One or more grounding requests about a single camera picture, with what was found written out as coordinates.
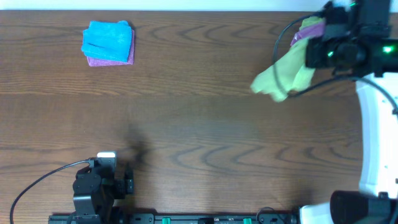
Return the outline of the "green microfiber cloth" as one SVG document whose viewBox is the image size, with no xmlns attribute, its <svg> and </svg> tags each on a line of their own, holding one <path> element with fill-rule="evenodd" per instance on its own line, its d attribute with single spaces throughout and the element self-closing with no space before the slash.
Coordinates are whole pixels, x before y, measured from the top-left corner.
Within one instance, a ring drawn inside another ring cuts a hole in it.
<svg viewBox="0 0 398 224">
<path fill-rule="evenodd" d="M 286 26 L 274 44 L 272 65 L 267 70 L 261 72 L 251 84 L 253 93 L 270 95 L 274 101 L 282 102 L 291 97 L 290 93 L 292 91 L 298 93 L 310 86 L 315 69 L 306 67 L 305 52 L 308 40 L 313 37 L 301 39 L 292 47 L 290 46 L 289 51 L 285 55 L 281 58 L 278 57 L 279 44 L 284 34 L 298 22 L 301 23 L 300 30 L 305 26 L 325 21 L 318 16 L 304 16 Z"/>
</svg>

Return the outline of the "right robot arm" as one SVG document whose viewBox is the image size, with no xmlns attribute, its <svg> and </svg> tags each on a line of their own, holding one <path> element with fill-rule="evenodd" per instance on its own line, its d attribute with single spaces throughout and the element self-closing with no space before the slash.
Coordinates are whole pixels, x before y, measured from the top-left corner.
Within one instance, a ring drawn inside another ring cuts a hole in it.
<svg viewBox="0 0 398 224">
<path fill-rule="evenodd" d="M 308 41 L 305 64 L 330 68 L 335 81 L 355 82 L 363 132 L 356 191 L 337 190 L 330 201 L 306 205 L 301 223 L 397 222 L 397 41 L 391 38 L 390 1 L 325 4 L 320 37 Z"/>
</svg>

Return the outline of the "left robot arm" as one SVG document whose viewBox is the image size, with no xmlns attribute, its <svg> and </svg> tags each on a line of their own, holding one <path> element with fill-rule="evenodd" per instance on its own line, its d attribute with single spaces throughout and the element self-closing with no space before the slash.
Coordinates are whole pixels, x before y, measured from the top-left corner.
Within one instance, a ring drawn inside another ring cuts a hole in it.
<svg viewBox="0 0 398 224">
<path fill-rule="evenodd" d="M 73 183 L 75 214 L 71 220 L 77 224 L 128 223 L 121 208 L 114 201 L 134 193 L 133 170 L 126 166 L 124 177 L 115 178 L 114 167 L 94 167 L 79 170 Z"/>
</svg>

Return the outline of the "crumpled purple cloth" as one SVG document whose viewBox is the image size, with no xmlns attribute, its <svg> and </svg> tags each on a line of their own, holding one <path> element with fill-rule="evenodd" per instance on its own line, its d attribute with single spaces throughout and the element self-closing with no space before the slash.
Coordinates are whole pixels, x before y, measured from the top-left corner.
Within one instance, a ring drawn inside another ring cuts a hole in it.
<svg viewBox="0 0 398 224">
<path fill-rule="evenodd" d="M 300 29 L 298 32 L 295 33 L 290 43 L 290 46 L 292 47 L 301 39 L 322 36 L 324 34 L 324 30 L 325 30 L 324 22 L 317 22 L 310 26 L 305 26 L 304 28 Z"/>
</svg>

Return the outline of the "folded magenta cloth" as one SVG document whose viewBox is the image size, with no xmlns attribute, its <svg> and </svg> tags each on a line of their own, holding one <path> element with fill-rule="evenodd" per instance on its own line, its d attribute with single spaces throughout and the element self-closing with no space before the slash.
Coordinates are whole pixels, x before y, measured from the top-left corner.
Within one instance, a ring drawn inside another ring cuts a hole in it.
<svg viewBox="0 0 398 224">
<path fill-rule="evenodd" d="M 87 62 L 90 67 L 109 67 L 109 66 L 120 66 L 120 65 L 133 65 L 134 64 L 134 51 L 135 51 L 135 33 L 132 30 L 131 47 L 129 56 L 126 62 L 119 62 L 113 60 L 103 60 L 98 58 L 87 57 Z"/>
</svg>

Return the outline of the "folded blue cloth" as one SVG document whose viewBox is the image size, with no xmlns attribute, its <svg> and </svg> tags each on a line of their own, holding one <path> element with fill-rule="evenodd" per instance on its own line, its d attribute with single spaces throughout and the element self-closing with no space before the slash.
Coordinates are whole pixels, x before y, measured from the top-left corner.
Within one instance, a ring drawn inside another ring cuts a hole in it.
<svg viewBox="0 0 398 224">
<path fill-rule="evenodd" d="M 127 62 L 133 30 L 127 21 L 91 21 L 83 31 L 81 51 L 86 57 L 116 62 Z"/>
</svg>

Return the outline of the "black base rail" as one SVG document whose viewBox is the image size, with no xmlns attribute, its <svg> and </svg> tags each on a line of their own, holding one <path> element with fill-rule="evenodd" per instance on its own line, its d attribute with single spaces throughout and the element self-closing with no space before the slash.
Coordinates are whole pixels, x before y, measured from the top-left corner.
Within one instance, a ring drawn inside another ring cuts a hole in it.
<svg viewBox="0 0 398 224">
<path fill-rule="evenodd" d="M 299 224 L 294 213 L 266 212 L 252 214 L 153 214 L 113 212 L 107 217 L 56 214 L 48 224 L 118 223 L 118 224 Z"/>
</svg>

